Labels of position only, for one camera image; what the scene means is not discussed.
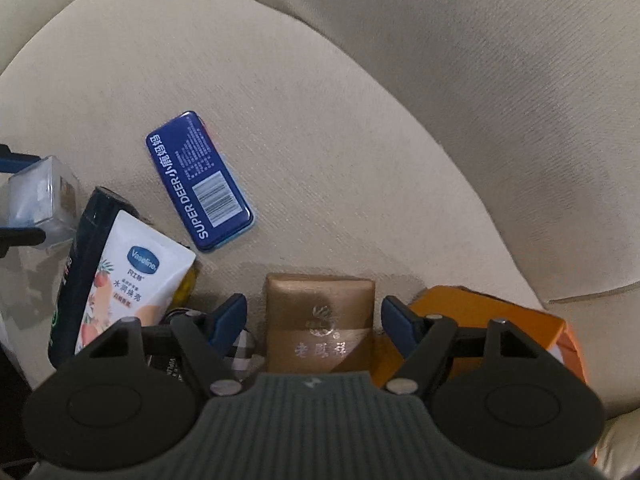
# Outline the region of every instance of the barcode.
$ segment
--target barcode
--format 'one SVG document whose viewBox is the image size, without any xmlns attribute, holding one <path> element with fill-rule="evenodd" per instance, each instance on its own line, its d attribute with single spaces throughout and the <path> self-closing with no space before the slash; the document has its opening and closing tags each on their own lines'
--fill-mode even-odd
<svg viewBox="0 0 640 480">
<path fill-rule="evenodd" d="M 218 227 L 242 211 L 220 171 L 193 186 L 193 192 L 213 227 Z"/>
</svg>

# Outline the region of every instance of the beige sofa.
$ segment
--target beige sofa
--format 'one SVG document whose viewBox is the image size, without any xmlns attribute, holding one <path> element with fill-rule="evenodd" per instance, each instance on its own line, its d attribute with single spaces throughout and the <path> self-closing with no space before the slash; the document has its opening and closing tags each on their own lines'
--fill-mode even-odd
<svg viewBox="0 0 640 480">
<path fill-rule="evenodd" d="M 640 0 L 0 0 L 0 132 L 188 242 L 144 137 L 193 109 L 257 213 L 196 304 L 270 271 L 465 285 L 569 320 L 640 406 Z M 2 261 L 32 384 L 65 250 Z"/>
</svg>

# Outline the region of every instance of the transparent container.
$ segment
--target transparent container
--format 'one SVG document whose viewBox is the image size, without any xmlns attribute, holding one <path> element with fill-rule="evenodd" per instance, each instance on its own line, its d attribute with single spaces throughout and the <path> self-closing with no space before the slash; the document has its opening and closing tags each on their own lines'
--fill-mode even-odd
<svg viewBox="0 0 640 480">
<path fill-rule="evenodd" d="M 38 249 L 71 240 L 81 214 L 78 178 L 55 156 L 48 156 L 9 177 L 6 224 L 38 227 L 47 239 Z"/>
</svg>

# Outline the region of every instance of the silver screw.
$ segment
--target silver screw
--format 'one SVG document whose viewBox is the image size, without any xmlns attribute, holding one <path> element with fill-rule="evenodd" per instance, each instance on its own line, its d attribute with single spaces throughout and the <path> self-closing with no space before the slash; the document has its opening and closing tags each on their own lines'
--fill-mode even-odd
<svg viewBox="0 0 640 480">
<path fill-rule="evenodd" d="M 418 391 L 418 383 L 413 379 L 398 377 L 395 379 L 391 379 L 386 384 L 386 389 L 389 390 L 392 394 L 408 395 Z"/>
<path fill-rule="evenodd" d="M 228 397 L 240 393 L 242 384 L 233 379 L 219 379 L 211 383 L 209 389 L 219 397 Z"/>
</svg>

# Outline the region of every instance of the brown box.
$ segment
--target brown box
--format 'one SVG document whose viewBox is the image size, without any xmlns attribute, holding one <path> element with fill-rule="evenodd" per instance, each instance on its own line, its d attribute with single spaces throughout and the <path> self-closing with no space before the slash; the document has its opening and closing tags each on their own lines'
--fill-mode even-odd
<svg viewBox="0 0 640 480">
<path fill-rule="evenodd" d="M 269 274 L 267 370 L 369 370 L 374 298 L 371 280 Z"/>
</svg>

